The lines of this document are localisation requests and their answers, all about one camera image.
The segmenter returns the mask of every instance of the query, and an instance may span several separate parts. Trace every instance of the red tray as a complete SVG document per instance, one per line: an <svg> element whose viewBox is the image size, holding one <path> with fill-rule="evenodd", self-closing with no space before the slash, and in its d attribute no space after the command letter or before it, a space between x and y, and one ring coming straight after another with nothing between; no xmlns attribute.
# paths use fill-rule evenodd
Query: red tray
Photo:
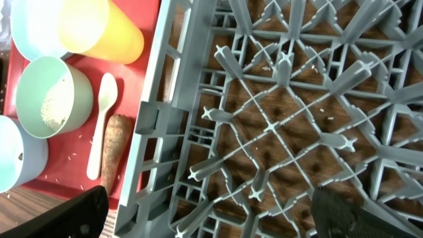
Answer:
<svg viewBox="0 0 423 238"><path fill-rule="evenodd" d="M98 116L98 91L100 81L106 72L113 74L118 84L118 100L109 112L124 114L135 119L143 88L145 72L153 41L154 29L159 14L160 0L114 0L115 4L141 29L145 38L144 50L141 57L132 64L122 65L110 63L99 59L74 55L66 60L82 71L90 80L94 91L93 111L87 122L79 129L55 136L48 140L49 157L46 168L36 179L23 185L25 188L44 194L70 199L100 184L100 179L90 180L87 177L87 164L91 143ZM23 69L28 65L12 44L7 78L5 98L5 115L17 117L15 108L15 95ZM114 191L109 197L109 207L116 210L118 207L122 182L124 180L126 163L128 160L129 145L118 168L120 179L115 181Z"/></svg>

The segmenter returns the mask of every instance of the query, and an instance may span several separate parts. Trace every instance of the white spoon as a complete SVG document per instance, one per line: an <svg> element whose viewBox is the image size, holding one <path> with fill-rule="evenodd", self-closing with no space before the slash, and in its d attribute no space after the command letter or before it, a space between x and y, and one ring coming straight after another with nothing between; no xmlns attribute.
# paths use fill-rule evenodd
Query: white spoon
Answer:
<svg viewBox="0 0 423 238"><path fill-rule="evenodd" d="M100 175L101 157L103 150L104 123L106 114L118 98L118 86L113 75L105 73L101 79L100 92L98 93L98 119L95 126L93 145L91 146L88 160L87 176L96 180Z"/></svg>

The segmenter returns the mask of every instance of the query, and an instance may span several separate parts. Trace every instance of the yellow cup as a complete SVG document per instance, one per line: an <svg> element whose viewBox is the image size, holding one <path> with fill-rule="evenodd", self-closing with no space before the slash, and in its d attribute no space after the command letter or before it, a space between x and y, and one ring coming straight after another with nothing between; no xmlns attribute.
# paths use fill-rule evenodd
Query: yellow cup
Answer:
<svg viewBox="0 0 423 238"><path fill-rule="evenodd" d="M59 39L72 53L132 63L144 48L139 28L111 0L64 0Z"/></svg>

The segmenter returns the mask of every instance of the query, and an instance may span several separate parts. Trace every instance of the wooden surface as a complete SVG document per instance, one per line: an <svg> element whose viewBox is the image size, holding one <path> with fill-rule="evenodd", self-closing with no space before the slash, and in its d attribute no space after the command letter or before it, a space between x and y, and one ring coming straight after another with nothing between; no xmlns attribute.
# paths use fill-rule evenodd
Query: wooden surface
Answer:
<svg viewBox="0 0 423 238"><path fill-rule="evenodd" d="M25 188L14 188L0 194L0 233L29 221L65 200L33 192ZM111 237L116 212L109 212L100 237Z"/></svg>

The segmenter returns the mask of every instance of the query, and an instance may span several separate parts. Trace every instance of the carrot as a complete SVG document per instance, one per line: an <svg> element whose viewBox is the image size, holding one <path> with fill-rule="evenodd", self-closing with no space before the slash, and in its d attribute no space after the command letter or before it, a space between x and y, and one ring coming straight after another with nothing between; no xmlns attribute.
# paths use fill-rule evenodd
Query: carrot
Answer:
<svg viewBox="0 0 423 238"><path fill-rule="evenodd" d="M104 134L101 185L111 195L114 179L126 145L131 137L132 121L126 116L110 117Z"/></svg>

